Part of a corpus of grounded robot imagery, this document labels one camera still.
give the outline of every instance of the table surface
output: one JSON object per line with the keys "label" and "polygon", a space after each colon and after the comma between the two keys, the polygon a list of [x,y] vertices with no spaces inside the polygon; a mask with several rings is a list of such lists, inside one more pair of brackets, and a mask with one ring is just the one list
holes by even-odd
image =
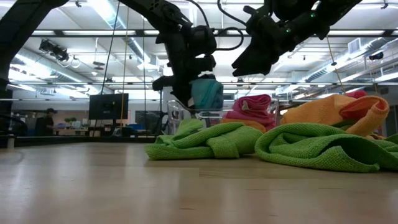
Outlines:
{"label": "table surface", "polygon": [[143,144],[0,153],[0,223],[398,223],[398,175],[149,161]]}

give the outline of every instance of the red cloth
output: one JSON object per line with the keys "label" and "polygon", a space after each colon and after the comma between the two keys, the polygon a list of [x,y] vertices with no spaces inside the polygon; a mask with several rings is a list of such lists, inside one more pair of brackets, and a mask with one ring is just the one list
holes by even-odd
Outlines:
{"label": "red cloth", "polygon": [[269,95],[241,97],[235,102],[233,111],[229,111],[225,118],[257,121],[268,131],[276,126],[275,115],[267,112],[271,103]]}
{"label": "red cloth", "polygon": [[364,97],[366,95],[367,95],[366,92],[363,91],[363,90],[355,91],[355,92],[352,92],[352,93],[346,93],[346,96],[352,97],[352,98],[356,98],[356,99],[359,99],[359,98]]}

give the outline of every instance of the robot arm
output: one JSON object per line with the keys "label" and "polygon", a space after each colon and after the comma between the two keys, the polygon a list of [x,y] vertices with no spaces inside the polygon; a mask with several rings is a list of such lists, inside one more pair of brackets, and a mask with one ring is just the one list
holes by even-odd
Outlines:
{"label": "robot arm", "polygon": [[[11,60],[23,47],[46,15],[68,0],[18,0],[0,21],[0,89],[8,83]],[[154,90],[173,86],[174,95],[184,104],[190,99],[189,82],[203,71],[212,71],[216,40],[207,26],[192,27],[180,9],[165,0],[120,0],[143,15],[159,31],[156,43],[164,44],[173,77],[163,77],[153,83]]]}
{"label": "robot arm", "polygon": [[[361,0],[322,0],[312,10],[317,0],[266,0],[264,6],[244,7],[251,15],[246,31],[251,43],[232,64],[235,77],[262,73],[267,75],[272,64],[281,55],[293,51],[295,46],[312,35],[324,39],[330,26],[338,22]],[[280,19],[275,22],[272,12]]]}

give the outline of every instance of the monitor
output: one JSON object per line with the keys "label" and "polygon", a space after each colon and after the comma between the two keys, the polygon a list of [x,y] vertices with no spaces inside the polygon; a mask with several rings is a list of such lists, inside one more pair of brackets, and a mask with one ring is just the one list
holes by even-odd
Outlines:
{"label": "monitor", "polygon": [[120,119],[122,115],[123,101],[123,119],[128,119],[129,111],[129,94],[110,94],[110,95],[91,95],[90,110],[88,119],[104,120],[104,119]]}

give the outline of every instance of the transparent container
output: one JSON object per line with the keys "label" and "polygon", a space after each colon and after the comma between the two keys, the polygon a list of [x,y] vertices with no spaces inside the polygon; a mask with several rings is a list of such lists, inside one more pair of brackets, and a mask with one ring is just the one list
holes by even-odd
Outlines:
{"label": "transparent container", "polygon": [[[223,117],[232,111],[234,100],[224,101],[224,108],[222,110],[193,110],[184,106],[177,100],[170,100],[167,102],[167,112],[169,114],[168,134],[175,134],[181,121],[185,119],[199,119],[203,121],[203,127],[209,128],[216,124],[220,124]],[[271,104],[267,109],[269,114],[275,116],[275,124],[278,124],[279,114],[279,100],[271,99]]]}

